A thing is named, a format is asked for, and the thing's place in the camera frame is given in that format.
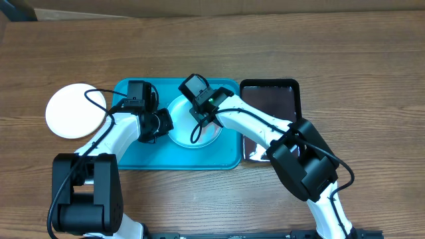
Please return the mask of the light blue plate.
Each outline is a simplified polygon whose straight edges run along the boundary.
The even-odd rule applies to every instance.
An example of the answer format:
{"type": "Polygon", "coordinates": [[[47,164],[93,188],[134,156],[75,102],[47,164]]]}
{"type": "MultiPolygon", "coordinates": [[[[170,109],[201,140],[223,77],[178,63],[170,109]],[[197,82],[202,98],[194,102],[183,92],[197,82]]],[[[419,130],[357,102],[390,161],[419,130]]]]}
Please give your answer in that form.
{"type": "Polygon", "coordinates": [[[186,148],[201,148],[211,144],[220,135],[222,128],[211,122],[202,128],[200,138],[196,143],[191,143],[191,133],[197,125],[196,119],[189,110],[192,104],[183,95],[175,98],[168,106],[173,129],[169,132],[169,137],[178,145],[186,148]]]}

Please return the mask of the pink plate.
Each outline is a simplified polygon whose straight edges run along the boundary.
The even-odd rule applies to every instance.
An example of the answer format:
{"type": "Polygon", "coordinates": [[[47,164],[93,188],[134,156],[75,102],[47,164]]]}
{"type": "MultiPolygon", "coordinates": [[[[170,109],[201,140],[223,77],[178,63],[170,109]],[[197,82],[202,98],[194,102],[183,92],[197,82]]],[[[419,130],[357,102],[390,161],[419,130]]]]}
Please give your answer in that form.
{"type": "Polygon", "coordinates": [[[48,128],[66,139],[78,139],[95,131],[105,117],[106,100],[89,84],[67,85],[49,100],[45,120],[48,128]]]}

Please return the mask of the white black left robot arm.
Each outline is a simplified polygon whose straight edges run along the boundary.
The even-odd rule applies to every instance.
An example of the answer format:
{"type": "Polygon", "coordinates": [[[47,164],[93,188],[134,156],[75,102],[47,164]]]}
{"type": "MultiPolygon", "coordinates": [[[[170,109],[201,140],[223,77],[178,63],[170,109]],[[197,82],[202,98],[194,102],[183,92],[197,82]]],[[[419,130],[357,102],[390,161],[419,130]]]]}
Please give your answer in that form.
{"type": "Polygon", "coordinates": [[[135,141],[155,143],[173,129],[169,111],[109,114],[101,130],[74,153],[52,163],[47,232],[103,238],[141,238],[142,225],[124,214],[118,162],[135,141]]]}

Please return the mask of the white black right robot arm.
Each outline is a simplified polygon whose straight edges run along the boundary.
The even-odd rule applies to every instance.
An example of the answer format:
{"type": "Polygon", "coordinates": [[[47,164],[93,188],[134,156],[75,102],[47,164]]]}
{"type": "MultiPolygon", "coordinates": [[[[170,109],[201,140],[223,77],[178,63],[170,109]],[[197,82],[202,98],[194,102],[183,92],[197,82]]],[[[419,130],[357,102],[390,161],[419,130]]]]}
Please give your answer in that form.
{"type": "Polygon", "coordinates": [[[240,96],[223,87],[181,90],[193,106],[198,126],[214,122],[233,129],[264,148],[280,182],[307,203],[321,238],[355,238],[338,192],[334,156],[313,124],[293,110],[294,93],[259,87],[240,96]]]}

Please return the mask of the teal plastic tray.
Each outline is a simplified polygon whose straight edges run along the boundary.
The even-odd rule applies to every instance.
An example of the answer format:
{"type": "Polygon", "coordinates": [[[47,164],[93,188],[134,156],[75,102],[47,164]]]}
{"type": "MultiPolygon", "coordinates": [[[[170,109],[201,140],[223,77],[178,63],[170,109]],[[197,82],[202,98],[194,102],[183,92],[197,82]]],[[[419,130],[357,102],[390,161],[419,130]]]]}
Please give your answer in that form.
{"type": "MultiPolygon", "coordinates": [[[[159,92],[159,108],[167,108],[173,100],[184,96],[178,90],[183,78],[124,78],[114,91],[127,94],[130,80],[152,83],[159,92]]],[[[228,78],[207,78],[212,88],[221,86],[240,94],[239,85],[228,78]]],[[[235,168],[242,158],[242,136],[231,129],[222,129],[210,144],[200,148],[183,147],[168,135],[155,144],[133,142],[118,163],[119,169],[132,170],[227,170],[235,168]]]]}

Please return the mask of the black water tray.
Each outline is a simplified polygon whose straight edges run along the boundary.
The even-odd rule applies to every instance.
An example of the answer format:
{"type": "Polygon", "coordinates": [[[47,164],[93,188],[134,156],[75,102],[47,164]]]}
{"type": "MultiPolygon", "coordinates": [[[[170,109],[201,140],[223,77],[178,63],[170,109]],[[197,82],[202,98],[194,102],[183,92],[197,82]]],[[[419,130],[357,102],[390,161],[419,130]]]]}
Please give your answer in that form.
{"type": "MultiPolygon", "coordinates": [[[[299,84],[294,79],[245,79],[240,83],[240,96],[247,104],[281,120],[302,118],[299,84]]],[[[266,150],[242,136],[243,160],[268,163],[266,150]]]]}

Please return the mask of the cardboard backboard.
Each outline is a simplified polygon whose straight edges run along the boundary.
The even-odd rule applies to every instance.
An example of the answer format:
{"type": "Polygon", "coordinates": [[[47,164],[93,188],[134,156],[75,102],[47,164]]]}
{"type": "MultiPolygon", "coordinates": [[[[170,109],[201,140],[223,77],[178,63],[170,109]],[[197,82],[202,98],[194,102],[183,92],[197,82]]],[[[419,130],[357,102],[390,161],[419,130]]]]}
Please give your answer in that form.
{"type": "Polygon", "coordinates": [[[28,0],[35,9],[117,15],[174,17],[416,11],[424,0],[28,0]]]}

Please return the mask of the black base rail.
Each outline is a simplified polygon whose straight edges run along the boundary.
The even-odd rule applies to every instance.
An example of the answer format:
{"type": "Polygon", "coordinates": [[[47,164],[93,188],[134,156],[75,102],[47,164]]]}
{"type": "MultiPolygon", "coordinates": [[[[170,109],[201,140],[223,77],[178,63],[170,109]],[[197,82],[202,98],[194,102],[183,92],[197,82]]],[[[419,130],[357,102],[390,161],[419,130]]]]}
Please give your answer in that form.
{"type": "MultiPolygon", "coordinates": [[[[354,229],[354,237],[358,239],[383,239],[382,230],[354,229]]],[[[147,233],[143,239],[319,239],[315,230],[292,230],[279,233],[242,233],[242,234],[179,234],[179,233],[147,233]]]]}

